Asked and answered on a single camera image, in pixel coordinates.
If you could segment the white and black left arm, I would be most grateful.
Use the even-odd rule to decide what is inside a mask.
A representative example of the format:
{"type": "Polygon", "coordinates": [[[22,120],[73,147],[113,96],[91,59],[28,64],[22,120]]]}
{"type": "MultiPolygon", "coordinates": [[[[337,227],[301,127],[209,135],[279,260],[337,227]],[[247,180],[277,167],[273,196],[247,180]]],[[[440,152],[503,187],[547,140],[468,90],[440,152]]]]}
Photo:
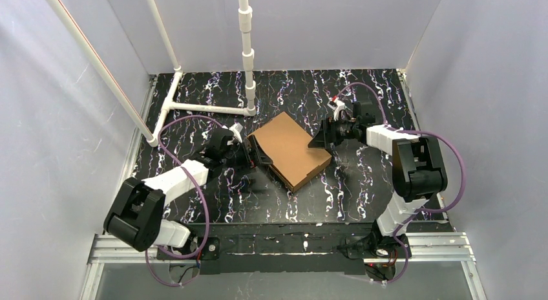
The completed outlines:
{"type": "Polygon", "coordinates": [[[242,138],[235,127],[216,128],[205,145],[180,166],[144,180],[124,180],[103,229],[138,252],[151,246],[183,248],[191,232],[183,224],[163,217],[166,206],[206,185],[225,167],[248,172],[272,163],[255,136],[242,138]]]}

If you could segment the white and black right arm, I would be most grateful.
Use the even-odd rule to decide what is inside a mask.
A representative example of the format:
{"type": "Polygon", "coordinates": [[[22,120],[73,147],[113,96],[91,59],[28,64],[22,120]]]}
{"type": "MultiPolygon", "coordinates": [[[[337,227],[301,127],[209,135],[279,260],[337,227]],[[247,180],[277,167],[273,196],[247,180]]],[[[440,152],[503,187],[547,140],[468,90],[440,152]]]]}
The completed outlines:
{"type": "Polygon", "coordinates": [[[328,106],[333,114],[321,121],[308,147],[327,149],[345,140],[357,140],[390,155],[394,192],[372,231],[377,237],[401,236],[408,219],[447,187],[438,140],[389,126],[377,118],[370,102],[353,103],[351,115],[338,98],[331,99],[328,106]]]}

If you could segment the brown cardboard box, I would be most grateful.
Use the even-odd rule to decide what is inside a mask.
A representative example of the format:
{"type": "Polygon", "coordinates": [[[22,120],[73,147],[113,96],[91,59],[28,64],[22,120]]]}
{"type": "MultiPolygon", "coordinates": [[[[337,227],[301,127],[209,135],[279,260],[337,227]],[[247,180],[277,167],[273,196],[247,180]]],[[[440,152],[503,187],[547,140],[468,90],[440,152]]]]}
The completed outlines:
{"type": "Polygon", "coordinates": [[[312,137],[286,112],[251,135],[272,159],[270,168],[292,193],[316,177],[332,159],[327,150],[308,147],[312,137]]]}

